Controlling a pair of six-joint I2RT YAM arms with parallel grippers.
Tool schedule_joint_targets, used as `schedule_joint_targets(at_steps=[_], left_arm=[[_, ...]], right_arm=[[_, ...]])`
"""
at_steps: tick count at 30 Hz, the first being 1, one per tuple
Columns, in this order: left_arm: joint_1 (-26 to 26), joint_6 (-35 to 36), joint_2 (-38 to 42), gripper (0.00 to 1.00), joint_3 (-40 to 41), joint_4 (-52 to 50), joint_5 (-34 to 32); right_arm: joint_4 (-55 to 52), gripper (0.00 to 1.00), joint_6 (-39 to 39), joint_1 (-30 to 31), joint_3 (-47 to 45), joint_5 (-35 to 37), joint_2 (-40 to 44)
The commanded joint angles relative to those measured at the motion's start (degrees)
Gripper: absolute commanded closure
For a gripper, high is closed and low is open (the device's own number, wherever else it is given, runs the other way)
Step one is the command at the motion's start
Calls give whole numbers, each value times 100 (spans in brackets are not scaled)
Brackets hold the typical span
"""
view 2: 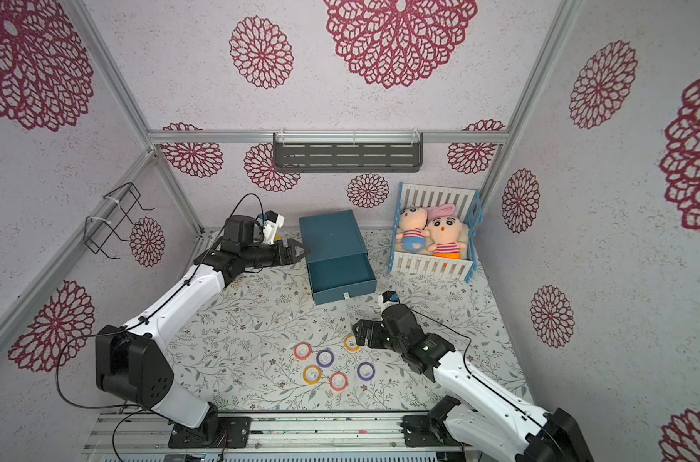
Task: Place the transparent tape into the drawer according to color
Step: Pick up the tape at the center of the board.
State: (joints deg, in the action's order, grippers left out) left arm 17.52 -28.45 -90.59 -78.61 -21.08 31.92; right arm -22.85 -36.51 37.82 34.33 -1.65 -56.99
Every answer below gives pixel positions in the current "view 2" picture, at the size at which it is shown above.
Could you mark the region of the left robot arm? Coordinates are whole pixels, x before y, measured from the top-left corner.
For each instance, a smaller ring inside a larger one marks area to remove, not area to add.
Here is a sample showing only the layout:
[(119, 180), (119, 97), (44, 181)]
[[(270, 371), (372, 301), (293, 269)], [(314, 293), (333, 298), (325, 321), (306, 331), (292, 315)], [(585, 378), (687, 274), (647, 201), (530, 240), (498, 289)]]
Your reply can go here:
[(96, 339), (99, 390), (135, 403), (189, 430), (214, 432), (216, 406), (176, 382), (165, 357), (170, 342), (203, 304), (247, 270), (294, 265), (311, 249), (294, 239), (274, 244), (223, 244), (199, 255), (185, 277), (124, 325)]

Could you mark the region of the teal three-drawer cabinet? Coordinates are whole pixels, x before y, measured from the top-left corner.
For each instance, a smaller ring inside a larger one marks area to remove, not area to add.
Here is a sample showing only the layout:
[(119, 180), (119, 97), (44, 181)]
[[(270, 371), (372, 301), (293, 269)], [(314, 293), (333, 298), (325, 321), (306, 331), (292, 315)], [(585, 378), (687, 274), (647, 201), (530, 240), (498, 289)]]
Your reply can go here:
[(377, 278), (361, 229), (351, 210), (299, 219), (307, 254), (307, 274), (315, 304), (376, 292)]

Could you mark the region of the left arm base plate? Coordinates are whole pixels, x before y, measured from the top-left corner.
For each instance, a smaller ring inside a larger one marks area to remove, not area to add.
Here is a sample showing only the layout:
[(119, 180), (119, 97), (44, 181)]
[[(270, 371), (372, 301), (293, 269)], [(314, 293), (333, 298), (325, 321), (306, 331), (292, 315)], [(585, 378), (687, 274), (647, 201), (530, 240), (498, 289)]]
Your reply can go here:
[(174, 425), (168, 448), (171, 450), (190, 449), (243, 449), (251, 430), (252, 419), (249, 417), (206, 418), (197, 429), (188, 429), (183, 425)]

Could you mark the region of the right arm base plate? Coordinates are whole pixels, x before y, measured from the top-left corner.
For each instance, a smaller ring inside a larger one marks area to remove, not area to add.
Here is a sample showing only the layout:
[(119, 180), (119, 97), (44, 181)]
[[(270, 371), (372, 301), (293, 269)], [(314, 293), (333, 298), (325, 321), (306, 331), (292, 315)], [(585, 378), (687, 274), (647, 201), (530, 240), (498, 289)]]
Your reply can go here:
[(461, 444), (454, 440), (441, 423), (425, 415), (405, 415), (401, 421), (405, 445), (410, 448), (455, 447)]

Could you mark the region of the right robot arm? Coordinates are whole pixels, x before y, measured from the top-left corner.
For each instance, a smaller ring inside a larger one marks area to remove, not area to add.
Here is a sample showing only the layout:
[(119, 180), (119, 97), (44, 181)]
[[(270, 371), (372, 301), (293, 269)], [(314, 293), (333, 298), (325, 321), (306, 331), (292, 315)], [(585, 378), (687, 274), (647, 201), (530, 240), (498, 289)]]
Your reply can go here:
[(477, 448), (496, 461), (593, 461), (579, 424), (565, 410), (552, 412), (523, 400), (467, 362), (462, 352), (427, 333), (415, 312), (392, 304), (378, 321), (352, 326), (357, 344), (400, 355), (448, 395), (428, 412), (438, 440)]

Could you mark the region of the yellow tape roll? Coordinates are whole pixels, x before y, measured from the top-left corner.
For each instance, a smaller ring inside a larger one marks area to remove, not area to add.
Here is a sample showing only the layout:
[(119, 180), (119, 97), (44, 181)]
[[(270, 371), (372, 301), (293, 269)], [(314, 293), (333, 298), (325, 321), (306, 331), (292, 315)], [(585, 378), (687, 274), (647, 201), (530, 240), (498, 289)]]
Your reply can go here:
[(361, 346), (358, 344), (354, 334), (350, 334), (345, 337), (343, 346), (346, 348), (346, 350), (348, 350), (348, 352), (358, 352), (361, 349)]
[(308, 385), (315, 385), (322, 379), (322, 370), (315, 365), (309, 365), (303, 370), (303, 381)]

